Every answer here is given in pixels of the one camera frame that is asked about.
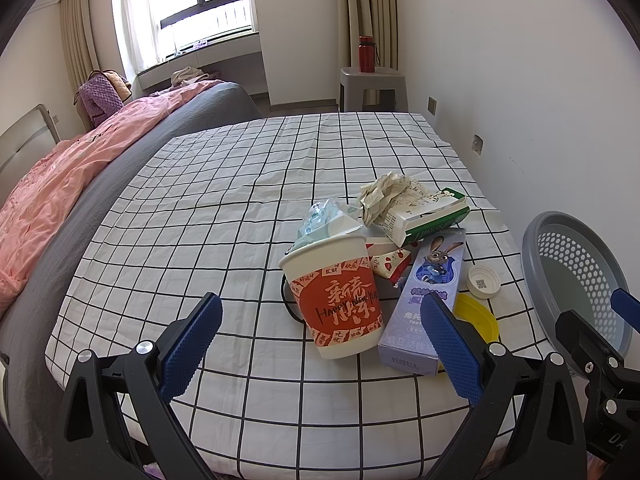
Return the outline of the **yellow plastic container lid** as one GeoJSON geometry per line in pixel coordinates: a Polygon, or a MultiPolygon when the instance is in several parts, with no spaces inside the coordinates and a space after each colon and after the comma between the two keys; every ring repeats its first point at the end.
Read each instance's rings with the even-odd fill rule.
{"type": "Polygon", "coordinates": [[[454,303],[454,316],[473,325],[488,344],[499,340],[499,324],[494,315],[479,301],[459,292],[454,303]]]}

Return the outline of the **grey perforated trash basket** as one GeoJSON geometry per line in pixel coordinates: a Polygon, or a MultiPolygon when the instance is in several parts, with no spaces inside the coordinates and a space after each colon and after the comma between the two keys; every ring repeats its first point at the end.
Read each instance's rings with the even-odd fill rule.
{"type": "Polygon", "coordinates": [[[611,249],[596,232],[564,212],[538,214],[523,236],[522,266],[542,329],[574,375],[585,377],[586,372],[555,336],[555,322],[564,311],[576,311],[626,356],[631,327],[611,308],[611,296],[628,285],[611,249]]]}

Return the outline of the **white round plastic lid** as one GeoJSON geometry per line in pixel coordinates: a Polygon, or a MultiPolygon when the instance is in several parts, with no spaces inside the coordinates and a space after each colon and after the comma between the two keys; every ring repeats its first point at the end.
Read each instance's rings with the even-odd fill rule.
{"type": "Polygon", "coordinates": [[[499,275],[489,266],[480,264],[469,267],[466,284],[474,297],[483,300],[494,298],[501,288],[499,275]]]}

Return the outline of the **purple rabbit toothpaste box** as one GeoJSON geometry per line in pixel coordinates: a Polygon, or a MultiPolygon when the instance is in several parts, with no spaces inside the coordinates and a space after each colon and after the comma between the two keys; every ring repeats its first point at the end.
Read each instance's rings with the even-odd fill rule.
{"type": "Polygon", "coordinates": [[[431,304],[449,309],[454,306],[464,246],[464,229],[446,229],[427,237],[416,250],[378,342],[378,356],[383,365],[407,374],[437,374],[440,361],[430,339],[437,328],[423,308],[431,304]]]}

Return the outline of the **small red white box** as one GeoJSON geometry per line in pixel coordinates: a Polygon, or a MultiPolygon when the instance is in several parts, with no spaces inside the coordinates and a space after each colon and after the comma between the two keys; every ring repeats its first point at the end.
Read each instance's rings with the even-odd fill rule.
{"type": "Polygon", "coordinates": [[[411,252],[398,248],[393,252],[371,256],[370,263],[374,274],[396,284],[401,275],[410,266],[411,252]]]}

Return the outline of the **black elastic band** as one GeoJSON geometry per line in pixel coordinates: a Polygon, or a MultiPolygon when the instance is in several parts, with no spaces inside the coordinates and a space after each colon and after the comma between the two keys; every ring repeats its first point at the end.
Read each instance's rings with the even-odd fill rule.
{"type": "Polygon", "coordinates": [[[285,276],[282,276],[280,294],[282,304],[284,305],[286,312],[288,312],[288,315],[297,323],[304,324],[305,321],[302,312],[300,312],[299,306],[291,292],[290,285],[288,284],[285,276]]]}

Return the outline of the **red white paper cup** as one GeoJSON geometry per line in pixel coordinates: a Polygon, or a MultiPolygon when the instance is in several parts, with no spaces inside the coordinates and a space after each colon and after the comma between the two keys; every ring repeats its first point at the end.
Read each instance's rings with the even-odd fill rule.
{"type": "Polygon", "coordinates": [[[384,320],[363,235],[342,234],[291,250],[279,266],[323,359],[378,345],[384,320]]]}

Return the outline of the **beige paper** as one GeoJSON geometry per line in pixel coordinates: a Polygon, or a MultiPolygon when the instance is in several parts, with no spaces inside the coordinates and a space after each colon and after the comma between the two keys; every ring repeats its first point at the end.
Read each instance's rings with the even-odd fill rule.
{"type": "Polygon", "coordinates": [[[413,202],[426,194],[427,188],[418,180],[388,172],[374,182],[360,186],[358,200],[362,222],[370,226],[398,200],[413,202]]]}

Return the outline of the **light blue plastic packet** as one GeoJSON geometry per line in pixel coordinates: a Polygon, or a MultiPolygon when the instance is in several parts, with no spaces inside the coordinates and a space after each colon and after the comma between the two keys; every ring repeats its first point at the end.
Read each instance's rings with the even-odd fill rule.
{"type": "Polygon", "coordinates": [[[332,198],[315,203],[297,230],[291,252],[334,236],[352,234],[362,227],[357,207],[332,198]]]}

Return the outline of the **red white snack bag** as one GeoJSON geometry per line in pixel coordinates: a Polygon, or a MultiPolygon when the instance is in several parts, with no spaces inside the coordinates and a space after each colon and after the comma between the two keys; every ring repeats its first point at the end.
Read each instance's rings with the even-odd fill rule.
{"type": "Polygon", "coordinates": [[[382,255],[386,252],[393,252],[399,247],[387,237],[371,236],[366,239],[366,248],[370,258],[371,256],[382,255]]]}

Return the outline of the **white black checkered sheet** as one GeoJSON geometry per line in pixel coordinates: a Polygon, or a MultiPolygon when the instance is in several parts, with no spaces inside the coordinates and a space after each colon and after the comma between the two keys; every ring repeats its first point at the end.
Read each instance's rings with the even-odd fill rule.
{"type": "Polygon", "coordinates": [[[184,318],[206,292],[220,330],[172,404],[214,471],[247,479],[413,479],[468,412],[444,375],[383,365],[375,350],[323,359],[282,299],[279,262],[310,206],[353,203],[391,171],[470,201],[465,264],[490,266],[500,339],[540,358],[549,344],[498,210],[420,115],[258,119],[180,136],[101,221],[67,289],[44,358],[64,385],[81,350],[121,354],[184,318]]]}

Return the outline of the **grey bed mattress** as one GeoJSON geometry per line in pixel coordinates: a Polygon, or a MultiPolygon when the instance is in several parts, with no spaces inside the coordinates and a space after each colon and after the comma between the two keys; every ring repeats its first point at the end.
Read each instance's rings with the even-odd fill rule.
{"type": "Polygon", "coordinates": [[[54,430],[63,397],[63,389],[44,362],[44,349],[91,237],[130,180],[169,140],[259,117],[260,111],[242,86],[222,82],[158,122],[82,191],[21,295],[2,315],[1,355],[9,360],[9,430],[42,478],[52,477],[54,430]]]}

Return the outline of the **pink duvet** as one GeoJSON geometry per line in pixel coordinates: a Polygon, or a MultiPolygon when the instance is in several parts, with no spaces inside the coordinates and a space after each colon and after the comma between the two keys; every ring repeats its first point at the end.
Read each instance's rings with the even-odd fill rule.
{"type": "Polygon", "coordinates": [[[1,310],[32,270],[85,187],[110,162],[219,79],[192,82],[125,105],[99,127],[59,143],[18,181],[1,207],[1,310]]]}

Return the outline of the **grey headboard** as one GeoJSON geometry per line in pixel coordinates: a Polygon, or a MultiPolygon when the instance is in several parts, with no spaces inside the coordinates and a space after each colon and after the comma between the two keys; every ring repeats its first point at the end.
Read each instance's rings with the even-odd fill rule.
{"type": "Polygon", "coordinates": [[[17,182],[60,142],[54,121],[38,104],[0,136],[0,205],[17,182]]]}

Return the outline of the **purple knitted bag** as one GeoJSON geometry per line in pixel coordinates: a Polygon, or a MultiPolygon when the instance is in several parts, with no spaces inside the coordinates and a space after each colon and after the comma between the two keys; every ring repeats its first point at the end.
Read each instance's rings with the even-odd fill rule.
{"type": "Polygon", "coordinates": [[[87,131],[101,125],[124,107],[112,82],[98,70],[78,88],[74,104],[87,131]]]}

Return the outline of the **tan bag behind purple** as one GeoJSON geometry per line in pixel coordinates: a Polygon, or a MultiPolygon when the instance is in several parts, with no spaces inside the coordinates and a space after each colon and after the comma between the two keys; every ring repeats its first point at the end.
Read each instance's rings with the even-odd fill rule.
{"type": "Polygon", "coordinates": [[[114,70],[104,70],[103,75],[114,87],[119,99],[121,99],[123,103],[127,102],[131,98],[131,84],[126,81],[123,76],[120,76],[119,73],[114,70]]]}

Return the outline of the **beige cloth on sill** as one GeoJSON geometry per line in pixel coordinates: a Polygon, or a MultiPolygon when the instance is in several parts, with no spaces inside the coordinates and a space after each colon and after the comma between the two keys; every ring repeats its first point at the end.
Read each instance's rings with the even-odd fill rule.
{"type": "Polygon", "coordinates": [[[203,72],[200,68],[186,66],[181,70],[172,73],[170,82],[172,88],[180,88],[187,84],[193,84],[209,77],[208,73],[203,72]]]}

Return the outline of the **grey plastic stool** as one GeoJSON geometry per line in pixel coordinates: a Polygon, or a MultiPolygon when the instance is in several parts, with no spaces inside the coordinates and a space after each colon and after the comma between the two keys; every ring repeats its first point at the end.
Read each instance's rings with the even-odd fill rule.
{"type": "Polygon", "coordinates": [[[364,95],[368,90],[392,92],[393,111],[407,113],[409,110],[406,77],[399,70],[377,67],[373,73],[363,73],[357,67],[343,67],[338,80],[338,108],[341,112],[361,112],[364,107],[364,95]]]}

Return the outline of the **red water bottle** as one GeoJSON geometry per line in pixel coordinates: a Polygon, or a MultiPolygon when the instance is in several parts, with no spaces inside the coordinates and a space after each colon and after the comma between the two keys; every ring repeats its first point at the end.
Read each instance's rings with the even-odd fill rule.
{"type": "Polygon", "coordinates": [[[376,47],[371,36],[360,36],[358,41],[358,66],[361,73],[375,72],[376,47]]]}

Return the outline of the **beige left curtain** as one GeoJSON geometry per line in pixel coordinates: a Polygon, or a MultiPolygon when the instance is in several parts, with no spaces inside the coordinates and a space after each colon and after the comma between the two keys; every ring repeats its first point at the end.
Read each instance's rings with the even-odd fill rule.
{"type": "Polygon", "coordinates": [[[100,69],[89,0],[61,0],[60,24],[67,75],[70,88],[75,93],[92,73],[100,69]]]}

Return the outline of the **beige curtain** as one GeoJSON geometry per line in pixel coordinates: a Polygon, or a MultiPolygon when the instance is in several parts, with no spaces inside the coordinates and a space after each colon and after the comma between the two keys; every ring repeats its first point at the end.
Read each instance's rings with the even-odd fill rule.
{"type": "Polygon", "coordinates": [[[61,0],[60,24],[67,75],[70,88],[75,93],[92,73],[100,69],[89,0],[61,0]]]}
{"type": "Polygon", "coordinates": [[[398,69],[397,0],[337,0],[338,67],[358,65],[360,36],[371,36],[378,65],[398,69]]]}

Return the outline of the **beige right curtain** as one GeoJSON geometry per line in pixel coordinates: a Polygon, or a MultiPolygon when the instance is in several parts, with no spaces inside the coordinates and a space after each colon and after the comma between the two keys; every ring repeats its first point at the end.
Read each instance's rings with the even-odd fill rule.
{"type": "Polygon", "coordinates": [[[360,36],[371,36],[378,65],[398,69],[397,0],[337,0],[338,67],[358,65],[360,36]]]}

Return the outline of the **wall socket near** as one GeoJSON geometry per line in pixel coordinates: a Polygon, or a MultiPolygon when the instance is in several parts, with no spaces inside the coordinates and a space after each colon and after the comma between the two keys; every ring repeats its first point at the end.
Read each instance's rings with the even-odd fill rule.
{"type": "Polygon", "coordinates": [[[471,150],[477,155],[482,154],[483,143],[484,141],[480,136],[473,136],[471,150]]]}

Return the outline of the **wall socket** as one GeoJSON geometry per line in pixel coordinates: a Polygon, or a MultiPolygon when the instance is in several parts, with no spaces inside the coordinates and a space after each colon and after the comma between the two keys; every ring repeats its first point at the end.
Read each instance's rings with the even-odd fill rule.
{"type": "Polygon", "coordinates": [[[480,136],[473,136],[471,150],[477,155],[482,154],[483,143],[484,141],[480,136]]]}
{"type": "Polygon", "coordinates": [[[426,109],[432,115],[436,115],[437,113],[437,101],[432,96],[427,99],[426,109]]]}

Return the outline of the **wall socket far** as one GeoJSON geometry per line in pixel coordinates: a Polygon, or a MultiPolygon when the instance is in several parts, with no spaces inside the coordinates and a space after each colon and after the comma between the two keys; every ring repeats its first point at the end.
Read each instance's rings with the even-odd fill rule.
{"type": "Polygon", "coordinates": [[[436,115],[437,113],[437,101],[432,96],[427,99],[426,109],[432,115],[436,115]]]}

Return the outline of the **window with dark frame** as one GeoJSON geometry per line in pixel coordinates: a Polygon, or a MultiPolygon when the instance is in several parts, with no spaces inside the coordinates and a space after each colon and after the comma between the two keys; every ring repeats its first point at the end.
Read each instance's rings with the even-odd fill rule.
{"type": "Polygon", "coordinates": [[[222,37],[252,30],[252,0],[112,0],[120,54],[136,75],[222,37]]]}

